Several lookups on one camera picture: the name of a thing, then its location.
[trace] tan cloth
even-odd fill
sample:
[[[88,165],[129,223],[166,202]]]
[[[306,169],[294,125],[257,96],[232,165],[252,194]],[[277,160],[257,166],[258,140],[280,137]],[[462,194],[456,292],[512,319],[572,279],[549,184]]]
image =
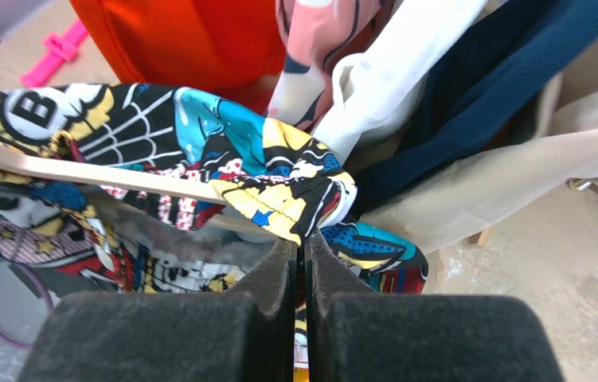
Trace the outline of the tan cloth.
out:
[[[534,121],[528,142],[458,161],[362,221],[428,253],[489,228],[570,177],[598,177],[598,40],[550,81]]]

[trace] comic print fabric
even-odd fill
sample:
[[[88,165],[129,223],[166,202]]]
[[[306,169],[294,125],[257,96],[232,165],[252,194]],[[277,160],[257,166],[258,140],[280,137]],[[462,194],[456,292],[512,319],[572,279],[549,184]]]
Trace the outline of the comic print fabric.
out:
[[[0,145],[27,154],[209,183],[261,228],[301,244],[315,229],[376,290],[422,286],[428,265],[407,240],[348,216],[357,189],[310,135],[192,88],[71,84],[0,93]],[[102,185],[179,230],[224,206]],[[100,217],[89,186],[0,171],[0,258],[100,278],[121,291],[223,291],[236,265],[181,261]],[[409,277],[395,270],[411,268]],[[305,326],[299,319],[297,327]],[[305,346],[297,333],[299,347]]]

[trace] wooden leg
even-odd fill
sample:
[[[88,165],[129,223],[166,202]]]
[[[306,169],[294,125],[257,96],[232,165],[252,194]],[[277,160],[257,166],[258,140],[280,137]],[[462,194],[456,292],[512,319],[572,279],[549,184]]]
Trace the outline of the wooden leg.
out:
[[[470,238],[467,240],[467,242],[470,244],[476,244],[476,245],[480,246],[481,248],[485,248],[488,245],[488,240],[489,240],[489,237],[491,236],[492,231],[493,231],[493,228],[487,228],[487,229],[481,231],[480,233],[470,236]]]

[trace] yellow star print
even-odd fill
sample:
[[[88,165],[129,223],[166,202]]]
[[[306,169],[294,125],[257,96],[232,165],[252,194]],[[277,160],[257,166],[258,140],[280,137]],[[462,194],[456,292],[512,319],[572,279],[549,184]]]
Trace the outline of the yellow star print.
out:
[[[3,231],[0,232],[0,235],[1,235],[2,239],[13,239],[15,237],[13,232],[10,231],[9,229],[4,229]]]
[[[53,249],[55,249],[55,244],[49,242],[49,241],[39,241],[37,242],[38,245],[38,251],[39,252],[43,252],[46,255],[50,255],[50,252],[53,251]]]

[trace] pink plastic object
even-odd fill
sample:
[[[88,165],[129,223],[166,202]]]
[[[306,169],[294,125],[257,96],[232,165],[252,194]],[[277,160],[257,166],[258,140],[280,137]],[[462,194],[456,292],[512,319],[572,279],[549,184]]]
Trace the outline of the pink plastic object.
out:
[[[43,45],[48,48],[48,53],[28,73],[20,77],[20,82],[27,88],[45,85],[64,62],[76,57],[78,47],[87,36],[88,31],[80,20],[76,20],[63,37],[55,33],[50,34],[43,41]]]

